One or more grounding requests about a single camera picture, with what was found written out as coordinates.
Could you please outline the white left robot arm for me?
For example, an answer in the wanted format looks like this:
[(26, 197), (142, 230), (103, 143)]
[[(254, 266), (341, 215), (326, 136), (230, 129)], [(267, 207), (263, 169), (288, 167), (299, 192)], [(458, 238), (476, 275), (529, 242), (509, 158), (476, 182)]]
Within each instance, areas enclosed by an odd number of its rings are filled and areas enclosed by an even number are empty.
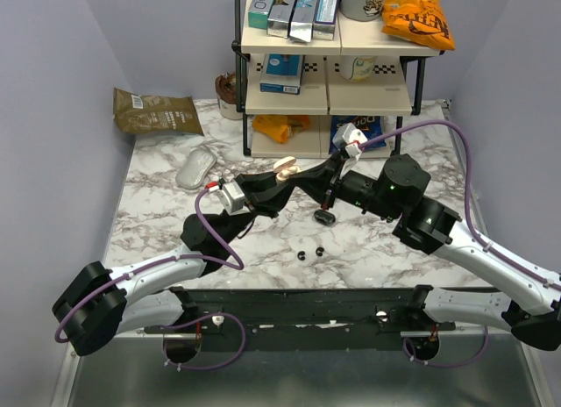
[(55, 341), (84, 356), (122, 332), (146, 326), (187, 331), (195, 313), (171, 287), (220, 268), (244, 270), (231, 242), (257, 217), (276, 217), (294, 188), (274, 172), (210, 183), (195, 198), (195, 212), (183, 224), (178, 247), (138, 263), (107, 268), (96, 261), (80, 271), (53, 305)]

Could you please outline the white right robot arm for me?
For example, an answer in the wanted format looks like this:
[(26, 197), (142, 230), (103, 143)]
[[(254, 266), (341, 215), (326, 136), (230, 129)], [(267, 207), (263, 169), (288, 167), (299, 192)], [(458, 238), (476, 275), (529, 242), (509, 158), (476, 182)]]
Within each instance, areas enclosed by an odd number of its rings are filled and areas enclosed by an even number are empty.
[(378, 178), (340, 173), (343, 160), (324, 163), (289, 177), (325, 208), (341, 200), (382, 219), (397, 222), (393, 234), (412, 249), (450, 261), (494, 286), (493, 292), (427, 288), (422, 299), (403, 308), (405, 323), (416, 330), (436, 323), (464, 322), (511, 332), (544, 351), (560, 346), (560, 277), (516, 257), (517, 266), (481, 244), (457, 212), (426, 197), (430, 174), (409, 155), (387, 159)]

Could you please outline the beige earbud charging case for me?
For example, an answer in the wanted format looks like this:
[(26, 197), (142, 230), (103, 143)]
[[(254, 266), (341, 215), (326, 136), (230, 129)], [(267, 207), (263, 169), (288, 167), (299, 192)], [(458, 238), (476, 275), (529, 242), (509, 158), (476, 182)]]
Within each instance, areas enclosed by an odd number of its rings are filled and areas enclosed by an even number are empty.
[(288, 156), (276, 161), (273, 165), (273, 172), (277, 182), (285, 182), (291, 175), (301, 173), (302, 169), (296, 164), (294, 156)]

